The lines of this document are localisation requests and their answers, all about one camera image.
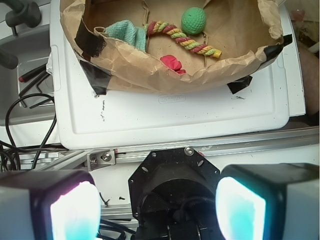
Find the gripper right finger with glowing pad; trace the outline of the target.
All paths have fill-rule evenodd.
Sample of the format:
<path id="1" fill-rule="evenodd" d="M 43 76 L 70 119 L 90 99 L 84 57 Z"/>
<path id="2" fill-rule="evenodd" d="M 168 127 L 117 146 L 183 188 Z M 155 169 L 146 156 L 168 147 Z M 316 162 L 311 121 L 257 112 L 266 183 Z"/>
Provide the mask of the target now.
<path id="1" fill-rule="evenodd" d="M 226 240 L 318 240 L 320 167 L 230 164 L 221 172 L 215 208 Z"/>

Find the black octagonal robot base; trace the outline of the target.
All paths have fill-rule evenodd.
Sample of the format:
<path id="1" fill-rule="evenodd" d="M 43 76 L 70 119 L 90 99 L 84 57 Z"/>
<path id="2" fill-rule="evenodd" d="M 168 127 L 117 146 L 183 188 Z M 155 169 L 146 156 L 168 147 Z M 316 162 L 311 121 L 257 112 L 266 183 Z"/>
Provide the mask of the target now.
<path id="1" fill-rule="evenodd" d="M 134 240 L 222 240 L 216 214 L 220 170 L 195 150 L 155 150 L 128 179 Z"/>

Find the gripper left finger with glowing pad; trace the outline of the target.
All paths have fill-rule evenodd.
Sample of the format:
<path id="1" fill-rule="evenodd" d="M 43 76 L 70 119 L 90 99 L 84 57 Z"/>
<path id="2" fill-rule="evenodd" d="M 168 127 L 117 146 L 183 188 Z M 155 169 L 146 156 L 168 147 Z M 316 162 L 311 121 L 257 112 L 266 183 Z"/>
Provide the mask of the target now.
<path id="1" fill-rule="evenodd" d="M 0 174 L 2 240 L 95 240 L 100 219 L 100 194 L 85 170 Z"/>

